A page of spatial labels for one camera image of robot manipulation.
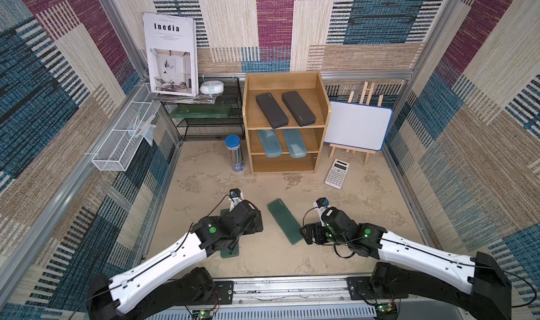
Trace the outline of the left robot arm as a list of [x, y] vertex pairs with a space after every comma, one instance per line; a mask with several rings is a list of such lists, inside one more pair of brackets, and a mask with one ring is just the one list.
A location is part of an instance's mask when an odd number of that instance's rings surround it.
[[89, 318], [146, 319], [174, 306], [209, 305], [216, 285], [197, 263], [262, 230], [261, 212], [248, 200], [238, 200], [223, 216], [203, 217], [146, 262], [113, 277], [96, 276], [84, 303]]

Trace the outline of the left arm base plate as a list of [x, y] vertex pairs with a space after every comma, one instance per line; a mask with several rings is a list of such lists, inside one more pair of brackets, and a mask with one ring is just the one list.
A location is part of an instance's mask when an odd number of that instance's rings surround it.
[[210, 294], [210, 299], [207, 301], [207, 305], [215, 307], [221, 305], [231, 305], [233, 303], [233, 296], [233, 281], [215, 281], [215, 288]]

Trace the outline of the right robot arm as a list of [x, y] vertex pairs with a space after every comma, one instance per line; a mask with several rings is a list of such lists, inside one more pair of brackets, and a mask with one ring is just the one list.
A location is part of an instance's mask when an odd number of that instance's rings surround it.
[[344, 245], [376, 259], [369, 282], [376, 297], [414, 294], [460, 307], [476, 319], [511, 318], [511, 283], [491, 255], [440, 251], [384, 227], [356, 223], [335, 207], [316, 211], [319, 222], [305, 224], [299, 233], [309, 245]]

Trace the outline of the dark green pencil case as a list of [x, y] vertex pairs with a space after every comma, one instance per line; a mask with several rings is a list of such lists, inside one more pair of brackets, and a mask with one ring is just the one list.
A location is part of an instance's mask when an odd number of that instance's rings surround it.
[[237, 217], [229, 209], [220, 211], [220, 216], [225, 222], [224, 245], [220, 250], [223, 259], [239, 256], [239, 244], [237, 238]]
[[292, 245], [302, 241], [300, 225], [281, 199], [268, 204], [268, 210]]

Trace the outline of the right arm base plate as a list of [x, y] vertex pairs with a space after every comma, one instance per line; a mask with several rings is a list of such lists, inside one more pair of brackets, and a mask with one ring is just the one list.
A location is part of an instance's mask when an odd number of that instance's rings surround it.
[[352, 300], [407, 299], [408, 293], [390, 291], [381, 285], [373, 285], [369, 276], [347, 277], [347, 288]]

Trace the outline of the black pencil case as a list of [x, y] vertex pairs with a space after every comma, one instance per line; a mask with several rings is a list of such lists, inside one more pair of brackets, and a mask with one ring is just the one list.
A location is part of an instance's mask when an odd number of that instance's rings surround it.
[[273, 95], [269, 92], [255, 97], [258, 106], [273, 129], [285, 127], [289, 120]]
[[286, 92], [282, 94], [282, 101], [287, 106], [288, 110], [293, 115], [296, 123], [300, 127], [312, 125], [316, 123], [316, 116], [296, 91]]

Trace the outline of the light blue pencil case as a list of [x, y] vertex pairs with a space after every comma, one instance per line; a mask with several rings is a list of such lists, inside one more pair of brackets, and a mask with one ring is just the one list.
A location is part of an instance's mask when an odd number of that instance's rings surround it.
[[276, 158], [282, 154], [283, 149], [274, 130], [258, 130], [257, 133], [268, 158]]
[[298, 129], [284, 130], [283, 135], [291, 158], [304, 158], [307, 155], [307, 147]]

